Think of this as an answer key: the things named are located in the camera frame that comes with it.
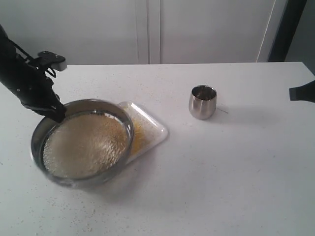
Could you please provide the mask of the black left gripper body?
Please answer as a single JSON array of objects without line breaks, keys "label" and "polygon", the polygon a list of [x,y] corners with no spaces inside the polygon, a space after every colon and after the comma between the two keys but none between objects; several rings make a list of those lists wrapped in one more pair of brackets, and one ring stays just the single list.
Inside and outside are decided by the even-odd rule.
[{"label": "black left gripper body", "polygon": [[22,105],[50,108],[60,100],[53,91],[54,82],[46,76],[50,69],[53,71],[50,75],[56,77],[56,70],[44,68],[38,57],[26,62],[19,54],[9,56],[9,88]]}]

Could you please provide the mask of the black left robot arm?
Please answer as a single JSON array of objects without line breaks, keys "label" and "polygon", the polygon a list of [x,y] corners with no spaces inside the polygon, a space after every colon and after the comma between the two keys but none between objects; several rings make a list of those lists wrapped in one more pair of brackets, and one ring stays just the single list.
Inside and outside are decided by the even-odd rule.
[{"label": "black left robot arm", "polygon": [[51,78],[66,68],[65,57],[42,51],[33,58],[0,29],[0,82],[25,108],[58,123],[64,120],[66,108],[53,91]]}]

